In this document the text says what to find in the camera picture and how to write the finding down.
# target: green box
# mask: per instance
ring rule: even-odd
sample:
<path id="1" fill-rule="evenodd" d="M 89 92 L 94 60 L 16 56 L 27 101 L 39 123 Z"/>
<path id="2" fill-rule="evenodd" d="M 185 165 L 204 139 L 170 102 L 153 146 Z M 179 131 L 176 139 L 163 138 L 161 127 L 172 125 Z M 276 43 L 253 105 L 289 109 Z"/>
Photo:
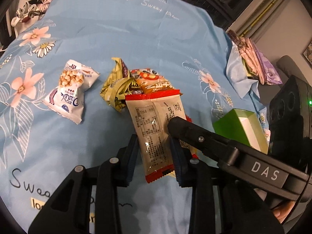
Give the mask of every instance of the green box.
<path id="1" fill-rule="evenodd" d="M 238 141 L 264 154 L 268 154 L 268 143 L 260 121 L 254 112 L 232 109 L 213 124 L 215 133 Z"/>

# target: human hand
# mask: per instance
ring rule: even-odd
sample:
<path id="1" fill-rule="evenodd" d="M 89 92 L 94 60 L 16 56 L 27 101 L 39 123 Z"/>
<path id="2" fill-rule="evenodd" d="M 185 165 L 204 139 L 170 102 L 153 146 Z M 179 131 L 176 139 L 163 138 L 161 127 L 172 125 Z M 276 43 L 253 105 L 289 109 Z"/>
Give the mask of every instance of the human hand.
<path id="1" fill-rule="evenodd" d="M 282 223 L 295 205 L 295 201 L 286 201 L 273 209 L 273 214 Z"/>

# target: folded clothing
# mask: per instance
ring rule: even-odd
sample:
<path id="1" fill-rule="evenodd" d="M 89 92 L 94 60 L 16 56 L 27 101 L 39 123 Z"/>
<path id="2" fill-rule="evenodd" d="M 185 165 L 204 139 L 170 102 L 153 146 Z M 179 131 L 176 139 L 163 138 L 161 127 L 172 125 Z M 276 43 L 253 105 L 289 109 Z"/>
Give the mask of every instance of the folded clothing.
<path id="1" fill-rule="evenodd" d="M 238 46 L 244 66 L 248 70 L 246 73 L 248 77 L 251 75 L 253 79 L 259 80 L 261 84 L 282 84 L 282 80 L 274 66 L 251 39 L 239 37 L 232 30 L 229 30 L 228 35 Z"/>
<path id="2" fill-rule="evenodd" d="M 15 27 L 19 22 L 27 23 L 34 16 L 46 13 L 52 0 L 30 0 L 23 8 L 16 11 L 17 16 L 12 18 L 11 26 Z"/>

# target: candy wrapper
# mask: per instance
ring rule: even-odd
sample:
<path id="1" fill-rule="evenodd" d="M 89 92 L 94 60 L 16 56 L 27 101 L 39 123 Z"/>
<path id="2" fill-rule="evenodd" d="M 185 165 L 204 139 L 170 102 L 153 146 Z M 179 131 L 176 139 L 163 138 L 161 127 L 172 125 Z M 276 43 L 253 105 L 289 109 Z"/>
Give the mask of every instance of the candy wrapper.
<path id="1" fill-rule="evenodd" d="M 151 68 L 134 69 L 131 74 L 145 94 L 174 89 L 167 79 Z"/>
<path id="2" fill-rule="evenodd" d="M 60 75 L 58 86 L 43 100 L 53 111 L 79 124 L 82 120 L 85 91 L 89 89 L 99 73 L 90 67 L 69 60 Z"/>
<path id="3" fill-rule="evenodd" d="M 132 77 L 121 58 L 113 57 L 116 65 L 103 84 L 100 95 L 117 111 L 126 107 L 125 95 L 141 94 L 143 91 Z"/>
<path id="4" fill-rule="evenodd" d="M 127 95 L 126 103 L 138 135 L 145 178 L 150 183 L 174 170 L 167 124 L 176 116 L 186 119 L 180 90 Z"/>

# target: green snack wrapper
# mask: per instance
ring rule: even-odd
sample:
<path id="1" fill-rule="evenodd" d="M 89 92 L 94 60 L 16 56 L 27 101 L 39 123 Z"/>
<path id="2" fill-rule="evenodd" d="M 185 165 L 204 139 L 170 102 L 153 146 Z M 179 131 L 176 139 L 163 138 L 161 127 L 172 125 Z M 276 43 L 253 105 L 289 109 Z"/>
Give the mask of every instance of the green snack wrapper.
<path id="1" fill-rule="evenodd" d="M 126 107 L 125 95 L 141 94 L 143 91 L 132 77 L 121 58 L 112 57 L 116 65 L 103 84 L 100 96 L 117 111 Z"/>

